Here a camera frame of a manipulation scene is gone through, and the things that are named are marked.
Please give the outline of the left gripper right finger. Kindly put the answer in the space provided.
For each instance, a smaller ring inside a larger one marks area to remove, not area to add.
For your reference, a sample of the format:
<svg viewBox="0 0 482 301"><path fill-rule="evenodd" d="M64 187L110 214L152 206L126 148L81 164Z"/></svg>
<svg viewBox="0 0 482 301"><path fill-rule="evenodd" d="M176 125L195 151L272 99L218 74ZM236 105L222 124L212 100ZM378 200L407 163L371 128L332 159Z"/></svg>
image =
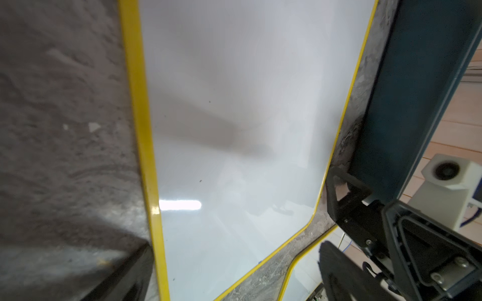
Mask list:
<svg viewBox="0 0 482 301"><path fill-rule="evenodd" d="M328 300L395 300L331 242L320 245L319 270Z"/></svg>

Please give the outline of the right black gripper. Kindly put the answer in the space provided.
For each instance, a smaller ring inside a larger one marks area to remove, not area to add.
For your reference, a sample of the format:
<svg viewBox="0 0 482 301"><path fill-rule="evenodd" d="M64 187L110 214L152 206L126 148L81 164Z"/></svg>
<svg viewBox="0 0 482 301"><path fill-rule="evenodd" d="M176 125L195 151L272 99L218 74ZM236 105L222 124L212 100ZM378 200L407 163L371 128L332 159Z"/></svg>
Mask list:
<svg viewBox="0 0 482 301"><path fill-rule="evenodd" d="M332 167L328 213L406 300L480 300L481 247L401 201L364 200L369 188Z"/></svg>

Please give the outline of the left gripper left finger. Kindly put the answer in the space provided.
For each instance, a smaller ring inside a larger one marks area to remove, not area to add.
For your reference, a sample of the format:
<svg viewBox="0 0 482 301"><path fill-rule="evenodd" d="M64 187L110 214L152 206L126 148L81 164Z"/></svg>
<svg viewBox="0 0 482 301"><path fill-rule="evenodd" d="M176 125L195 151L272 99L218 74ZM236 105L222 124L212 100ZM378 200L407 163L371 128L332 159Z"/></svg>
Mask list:
<svg viewBox="0 0 482 301"><path fill-rule="evenodd" d="M153 249L145 243L82 300L145 300L153 265Z"/></svg>

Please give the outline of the yellow-framed whiteboard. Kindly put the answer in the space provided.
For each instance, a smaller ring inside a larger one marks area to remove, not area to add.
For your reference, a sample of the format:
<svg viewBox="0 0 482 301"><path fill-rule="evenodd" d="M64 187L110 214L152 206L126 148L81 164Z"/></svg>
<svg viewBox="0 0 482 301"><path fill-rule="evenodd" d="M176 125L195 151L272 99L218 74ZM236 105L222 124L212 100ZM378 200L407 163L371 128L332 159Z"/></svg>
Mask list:
<svg viewBox="0 0 482 301"><path fill-rule="evenodd" d="M316 213L376 1L120 1L161 300L220 300Z"/></svg>
<svg viewBox="0 0 482 301"><path fill-rule="evenodd" d="M344 252L351 245L352 239L338 226L315 239L290 264L277 300L308 300L322 284L318 262L320 246L324 242L330 242Z"/></svg>

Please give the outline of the teal plastic storage box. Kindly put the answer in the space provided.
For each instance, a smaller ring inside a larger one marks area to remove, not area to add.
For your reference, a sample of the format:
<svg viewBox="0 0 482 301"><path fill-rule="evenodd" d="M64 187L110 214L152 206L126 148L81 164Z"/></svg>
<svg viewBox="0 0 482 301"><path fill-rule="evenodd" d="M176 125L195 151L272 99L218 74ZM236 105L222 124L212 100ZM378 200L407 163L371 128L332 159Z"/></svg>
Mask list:
<svg viewBox="0 0 482 301"><path fill-rule="evenodd" d="M400 197L481 40L480 1L400 1L350 174Z"/></svg>

